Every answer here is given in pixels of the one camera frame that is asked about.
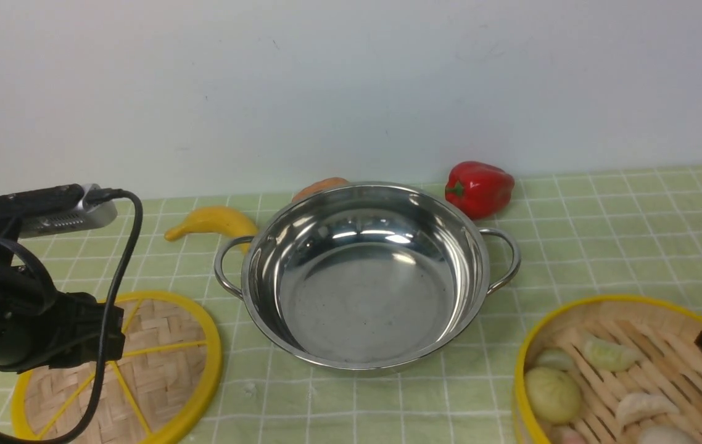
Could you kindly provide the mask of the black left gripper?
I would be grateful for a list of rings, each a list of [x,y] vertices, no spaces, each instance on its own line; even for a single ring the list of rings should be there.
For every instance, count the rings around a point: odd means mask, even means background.
[[[34,253],[0,239],[0,371],[21,374],[41,366],[65,369],[119,360],[125,312],[115,300],[125,271],[122,260],[100,302],[85,292],[61,292]]]

